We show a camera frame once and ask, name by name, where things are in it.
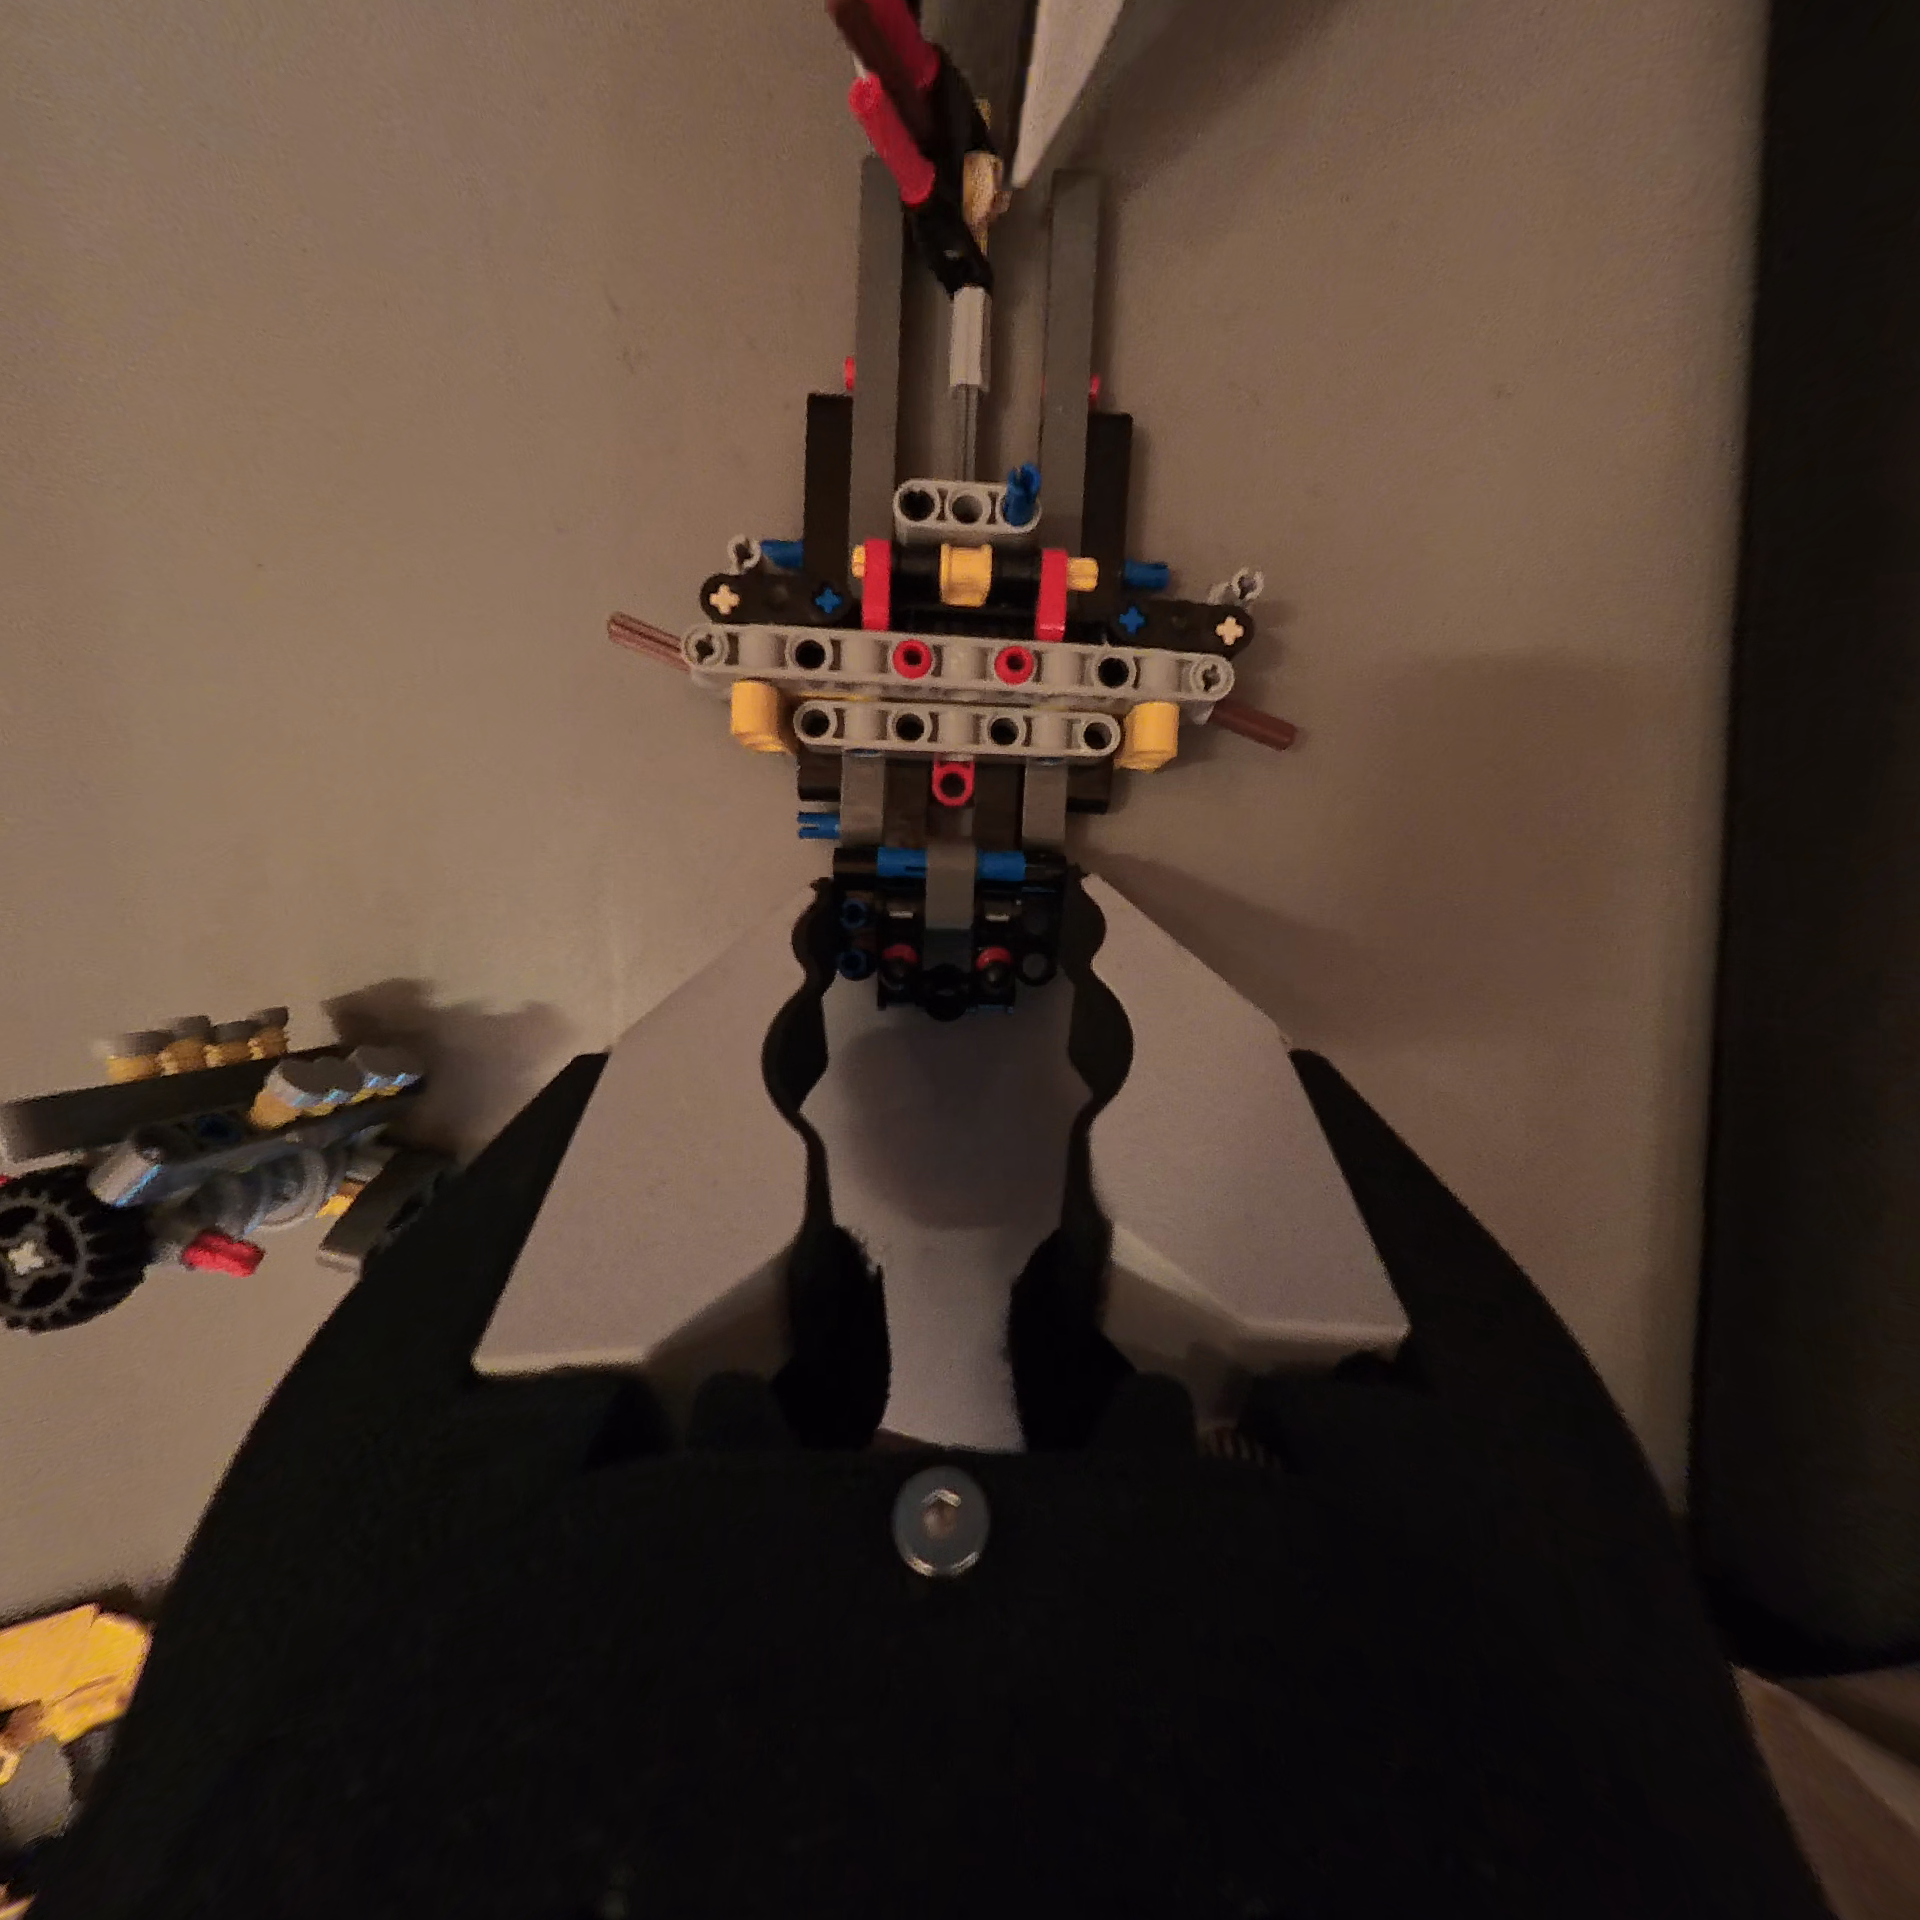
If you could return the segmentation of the brick engine assembly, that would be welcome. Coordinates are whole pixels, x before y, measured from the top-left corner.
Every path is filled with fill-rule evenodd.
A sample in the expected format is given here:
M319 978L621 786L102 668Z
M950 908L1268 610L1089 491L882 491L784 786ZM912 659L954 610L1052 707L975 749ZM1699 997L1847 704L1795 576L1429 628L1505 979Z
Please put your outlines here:
M102 1087L0 1106L0 1317L64 1334L151 1272L257 1276L261 1239L325 1225L365 1272L453 1178L417 1143L409 1046L285 1046L285 1009L111 1034Z

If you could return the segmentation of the grey black brick chassis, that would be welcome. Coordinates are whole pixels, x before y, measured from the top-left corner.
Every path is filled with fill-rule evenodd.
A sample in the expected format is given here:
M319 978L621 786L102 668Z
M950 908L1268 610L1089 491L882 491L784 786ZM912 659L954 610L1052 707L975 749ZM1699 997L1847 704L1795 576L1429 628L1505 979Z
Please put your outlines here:
M1195 724L1268 750L1280 714L1236 704L1266 576L1178 602L1128 552L1133 421L1099 411L1099 178L1048 219L1037 463L975 469L987 292L950 300L950 479L900 479L905 211L860 171L869 381L806 412L806 533L729 549L672 637L614 610L614 641L729 704L746 750L796 766L796 835L829 848L829 970L932 1022L1005 1011L1061 978L1067 820L1114 774L1176 766Z

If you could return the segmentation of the grey desk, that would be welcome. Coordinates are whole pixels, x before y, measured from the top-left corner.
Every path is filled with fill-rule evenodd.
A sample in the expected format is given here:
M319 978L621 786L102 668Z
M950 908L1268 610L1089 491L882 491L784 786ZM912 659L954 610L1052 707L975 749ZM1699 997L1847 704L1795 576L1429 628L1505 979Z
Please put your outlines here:
M1099 868L1327 1046L1687 1455L1758 9L1195 9L1114 86L1133 523L1310 750ZM796 501L817 9L4 10L4 1067L421 978L478 1109L796 883L591 637Z

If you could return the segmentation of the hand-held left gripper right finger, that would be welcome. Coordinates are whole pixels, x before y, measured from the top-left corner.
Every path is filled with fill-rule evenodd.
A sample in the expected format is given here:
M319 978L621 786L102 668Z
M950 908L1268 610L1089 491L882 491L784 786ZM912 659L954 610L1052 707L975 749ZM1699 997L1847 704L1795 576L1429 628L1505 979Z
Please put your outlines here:
M1084 1450L1121 1375L1176 1375L1200 1428L1279 1371L1399 1357L1413 1317L1280 1028L1109 883L1061 908L1061 1233L1013 1279L1030 1450Z

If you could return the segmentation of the white instruction booklet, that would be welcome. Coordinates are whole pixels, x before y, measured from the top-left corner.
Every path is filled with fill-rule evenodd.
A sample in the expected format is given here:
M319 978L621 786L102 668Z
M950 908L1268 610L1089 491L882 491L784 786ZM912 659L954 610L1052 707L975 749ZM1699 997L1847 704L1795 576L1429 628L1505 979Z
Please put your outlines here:
M1076 96L1089 86L1121 10L1128 10L1121 0L1032 0L1032 31L1030 31L1030 60L1024 60L1013 162L1005 162L1013 190L1030 190L1032 171L1048 163Z

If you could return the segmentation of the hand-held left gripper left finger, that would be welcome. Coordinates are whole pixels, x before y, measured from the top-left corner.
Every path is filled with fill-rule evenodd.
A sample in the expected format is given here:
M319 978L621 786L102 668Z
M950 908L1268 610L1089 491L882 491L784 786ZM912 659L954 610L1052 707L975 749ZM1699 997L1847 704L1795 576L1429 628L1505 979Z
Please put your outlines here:
M751 1371L796 1442L874 1442L885 1298L806 1114L836 951L817 883L614 1042L474 1353L486 1375L636 1371L687 1417L709 1375Z

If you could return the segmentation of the small black red-pin brick assembly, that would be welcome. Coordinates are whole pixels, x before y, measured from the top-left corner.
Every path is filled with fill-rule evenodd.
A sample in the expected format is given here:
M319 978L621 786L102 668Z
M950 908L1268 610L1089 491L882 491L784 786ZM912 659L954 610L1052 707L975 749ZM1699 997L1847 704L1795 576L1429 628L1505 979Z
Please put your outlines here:
M850 112L891 171L928 266L950 300L993 292L987 230L1005 211L1005 178L973 75L905 0L829 0L829 28L857 51Z

